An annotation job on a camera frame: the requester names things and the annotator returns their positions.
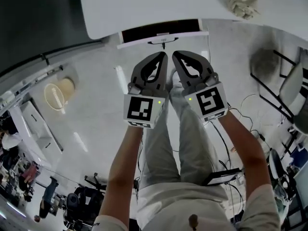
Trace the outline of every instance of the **blue jeans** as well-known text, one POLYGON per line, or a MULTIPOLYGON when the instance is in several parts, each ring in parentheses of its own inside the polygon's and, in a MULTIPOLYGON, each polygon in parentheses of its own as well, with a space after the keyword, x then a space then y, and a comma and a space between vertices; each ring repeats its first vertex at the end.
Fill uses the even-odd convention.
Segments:
POLYGON ((46 187, 45 193, 43 195, 43 200, 47 203, 51 203, 52 196, 54 194, 54 191, 56 190, 56 187, 58 186, 58 182, 55 179, 51 180, 51 183, 48 187, 46 187))

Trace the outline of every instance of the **person standing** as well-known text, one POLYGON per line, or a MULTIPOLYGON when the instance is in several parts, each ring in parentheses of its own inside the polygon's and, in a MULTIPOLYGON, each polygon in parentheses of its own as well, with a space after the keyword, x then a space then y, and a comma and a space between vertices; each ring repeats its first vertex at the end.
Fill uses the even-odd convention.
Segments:
POLYGON ((44 195, 40 202, 39 215, 34 216, 35 222, 40 222, 41 218, 45 219, 48 215, 49 209, 51 207, 51 199, 58 185, 58 181, 55 178, 51 177, 51 183, 48 187, 46 187, 44 195))

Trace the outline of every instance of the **white cabinet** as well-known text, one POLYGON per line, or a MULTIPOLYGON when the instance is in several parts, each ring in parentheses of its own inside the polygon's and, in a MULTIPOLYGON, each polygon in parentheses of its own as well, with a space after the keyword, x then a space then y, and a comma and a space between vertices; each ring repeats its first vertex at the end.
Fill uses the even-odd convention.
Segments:
POLYGON ((59 162, 62 151, 55 141, 45 120, 31 102, 10 109, 12 119, 23 139, 21 149, 27 150, 33 160, 51 168, 59 162))

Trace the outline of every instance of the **person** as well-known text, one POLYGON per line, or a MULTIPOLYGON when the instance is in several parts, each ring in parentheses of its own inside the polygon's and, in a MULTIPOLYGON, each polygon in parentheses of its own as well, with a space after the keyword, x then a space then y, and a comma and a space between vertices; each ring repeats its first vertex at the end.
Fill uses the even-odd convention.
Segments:
POLYGON ((6 118, 0 128, 0 133, 4 133, 1 143, 3 149, 8 151, 11 148, 16 147, 22 141, 22 138, 19 135, 18 130, 9 113, 6 112, 2 116, 6 118))
MULTIPOLYGON (((222 186, 202 186, 218 170, 217 155, 200 119, 181 92, 177 72, 169 98, 180 120, 180 174, 167 130, 167 103, 154 129, 145 129, 137 222, 144 231, 235 230, 222 186)), ((219 118, 236 147, 246 178, 246 207, 237 230, 280 230, 266 159, 259 142, 228 111, 219 118)), ((93 231, 127 231, 142 128, 128 127, 112 163, 105 198, 93 231)))
POLYGON ((22 191, 27 190, 27 185, 31 185, 32 181, 35 179, 38 171, 38 165, 36 162, 32 162, 23 174, 19 176, 19 188, 22 191))
POLYGON ((40 202, 39 215, 34 216, 35 222, 40 222, 41 218, 45 219, 48 215, 49 209, 51 207, 51 199, 58 185, 58 181, 55 178, 51 177, 51 183, 48 187, 46 187, 44 195, 40 202))

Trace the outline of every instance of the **white t-shirt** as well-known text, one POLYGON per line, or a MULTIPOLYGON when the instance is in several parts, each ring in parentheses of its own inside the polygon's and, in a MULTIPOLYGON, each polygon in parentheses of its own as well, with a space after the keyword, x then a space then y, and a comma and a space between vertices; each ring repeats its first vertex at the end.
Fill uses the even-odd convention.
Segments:
POLYGON ((19 133, 15 134, 4 134, 2 138, 2 147, 5 150, 9 150, 15 146, 17 146, 22 141, 19 133))
MULTIPOLYGON (((137 222, 144 231, 191 231, 188 218, 198 216, 196 230, 280 230, 280 220, 271 185, 258 187, 249 196, 237 227, 223 207, 221 186, 201 187, 190 183, 159 183, 139 192, 137 222)), ((92 231, 127 231, 118 219, 98 216, 92 231)))

